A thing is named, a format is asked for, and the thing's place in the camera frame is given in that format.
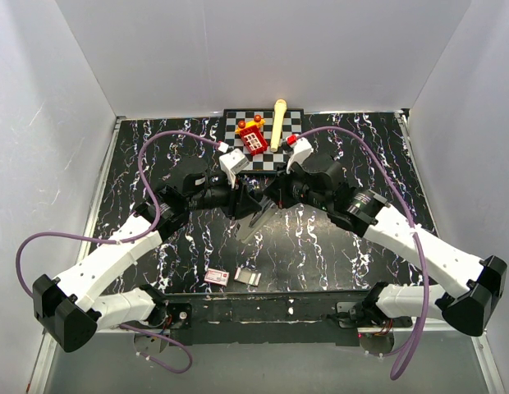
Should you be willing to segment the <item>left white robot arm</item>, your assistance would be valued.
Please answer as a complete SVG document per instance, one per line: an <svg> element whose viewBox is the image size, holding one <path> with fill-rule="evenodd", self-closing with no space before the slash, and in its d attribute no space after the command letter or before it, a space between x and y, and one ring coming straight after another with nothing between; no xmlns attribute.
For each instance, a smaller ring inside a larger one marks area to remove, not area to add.
<svg viewBox="0 0 509 394"><path fill-rule="evenodd" d="M257 213L261 206L237 175L249 165L239 150L220 156L210 172L202 158L189 157L156 189L158 204L140 204L108 244L54 278L33 283L34 316L65 352L80 349L100 329L129 321L158 328L167 317L166 297L150 285L119 295L105 289L143 255L167 241L190 213L220 208L231 219Z"/></svg>

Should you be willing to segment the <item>grey metal stapler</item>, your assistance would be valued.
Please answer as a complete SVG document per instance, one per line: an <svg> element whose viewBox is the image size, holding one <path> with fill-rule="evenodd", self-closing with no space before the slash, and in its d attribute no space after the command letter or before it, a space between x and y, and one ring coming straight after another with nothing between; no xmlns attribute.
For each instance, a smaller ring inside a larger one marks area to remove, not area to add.
<svg viewBox="0 0 509 394"><path fill-rule="evenodd" d="M238 220L234 232L235 238L243 244L247 244L277 211L277 205L269 202L257 213Z"/></svg>

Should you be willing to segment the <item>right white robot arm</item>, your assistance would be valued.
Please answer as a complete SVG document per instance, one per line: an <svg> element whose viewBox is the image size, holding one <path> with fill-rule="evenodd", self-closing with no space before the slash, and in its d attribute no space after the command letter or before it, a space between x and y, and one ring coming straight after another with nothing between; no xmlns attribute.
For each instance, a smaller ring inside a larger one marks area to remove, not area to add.
<svg viewBox="0 0 509 394"><path fill-rule="evenodd" d="M378 327L390 319L426 315L478 337L502 298L507 275L504 260L495 255L481 259L422 227L411 227L408 218L384 197L350 186L341 164L328 155L313 155L282 169L264 193L279 208L302 203L323 210L337 227L427 269L435 281L428 296L422 286L377 283L343 314L355 323Z"/></svg>

